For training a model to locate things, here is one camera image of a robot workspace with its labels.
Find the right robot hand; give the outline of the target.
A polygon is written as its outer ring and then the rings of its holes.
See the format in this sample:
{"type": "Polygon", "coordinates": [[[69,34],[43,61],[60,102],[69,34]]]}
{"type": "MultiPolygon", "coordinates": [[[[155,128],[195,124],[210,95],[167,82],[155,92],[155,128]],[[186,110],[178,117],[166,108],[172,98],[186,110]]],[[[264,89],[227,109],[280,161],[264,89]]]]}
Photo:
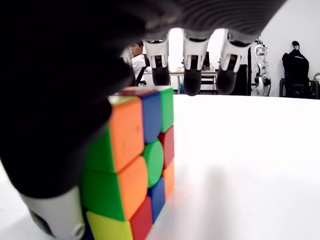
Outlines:
{"type": "Polygon", "coordinates": [[[0,160],[33,221],[80,240],[85,152],[111,117],[108,97],[130,86],[129,46],[142,40],[154,83],[169,82],[168,32],[184,31],[185,92],[196,93],[208,40],[226,29],[217,76],[230,94],[241,59],[282,0],[3,0],[0,160]]]}

